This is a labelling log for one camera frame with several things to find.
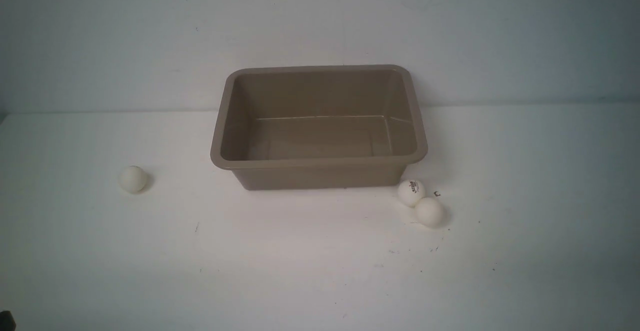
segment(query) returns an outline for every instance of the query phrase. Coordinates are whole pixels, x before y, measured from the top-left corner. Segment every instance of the black mark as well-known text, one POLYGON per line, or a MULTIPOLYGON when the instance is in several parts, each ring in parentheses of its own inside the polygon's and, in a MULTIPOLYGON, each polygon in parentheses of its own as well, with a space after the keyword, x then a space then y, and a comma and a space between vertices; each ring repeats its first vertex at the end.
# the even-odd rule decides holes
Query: black mark
POLYGON ((416 181, 409 181, 409 186, 411 186, 411 192, 414 194, 418 194, 418 191, 420 191, 420 186, 416 181))

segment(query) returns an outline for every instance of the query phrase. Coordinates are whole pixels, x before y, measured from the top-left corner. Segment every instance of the white ball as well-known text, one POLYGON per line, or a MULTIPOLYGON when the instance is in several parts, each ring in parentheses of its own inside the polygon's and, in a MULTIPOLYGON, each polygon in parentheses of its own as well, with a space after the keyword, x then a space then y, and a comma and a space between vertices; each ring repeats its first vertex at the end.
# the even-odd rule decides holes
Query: white ball
POLYGON ((147 174, 137 165, 130 165, 120 172, 118 183, 122 190, 135 194, 140 192, 147 184, 147 174))
POLYGON ((398 186, 398 199, 410 208, 413 208, 425 195, 425 185, 418 180, 405 180, 398 186))
POLYGON ((444 220, 444 208, 436 199, 427 197, 418 201, 415 206, 415 215, 421 224, 434 229, 444 220))

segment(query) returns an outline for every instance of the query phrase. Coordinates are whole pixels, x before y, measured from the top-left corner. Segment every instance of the dark object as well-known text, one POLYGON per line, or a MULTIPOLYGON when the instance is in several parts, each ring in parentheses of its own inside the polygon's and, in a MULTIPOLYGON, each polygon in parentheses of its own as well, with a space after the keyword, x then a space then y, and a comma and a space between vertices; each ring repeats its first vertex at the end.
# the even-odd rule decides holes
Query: dark object
POLYGON ((427 153, 395 65, 241 69, 226 80, 211 161, 247 190, 396 185, 427 153))
POLYGON ((14 331, 16 322, 9 311, 0 312, 0 331, 14 331))

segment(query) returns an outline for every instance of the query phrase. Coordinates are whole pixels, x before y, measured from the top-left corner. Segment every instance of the wall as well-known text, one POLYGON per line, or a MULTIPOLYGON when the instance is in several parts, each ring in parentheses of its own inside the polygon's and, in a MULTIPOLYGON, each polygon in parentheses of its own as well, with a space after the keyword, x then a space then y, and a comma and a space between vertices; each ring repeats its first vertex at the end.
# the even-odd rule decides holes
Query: wall
POLYGON ((423 104, 638 101, 639 3, 0 0, 0 98, 203 110, 240 68, 397 63, 423 104))

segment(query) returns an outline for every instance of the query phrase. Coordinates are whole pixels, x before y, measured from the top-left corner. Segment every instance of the white table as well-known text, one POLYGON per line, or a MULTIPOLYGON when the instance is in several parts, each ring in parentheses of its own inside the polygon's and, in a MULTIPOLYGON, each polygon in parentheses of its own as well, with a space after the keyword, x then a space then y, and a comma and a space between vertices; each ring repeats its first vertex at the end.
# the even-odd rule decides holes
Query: white table
POLYGON ((423 109, 393 187, 246 191, 215 112, 14 114, 0 124, 0 309, 31 330, 640 328, 640 105, 423 109), (137 196, 117 174, 153 175, 137 196))

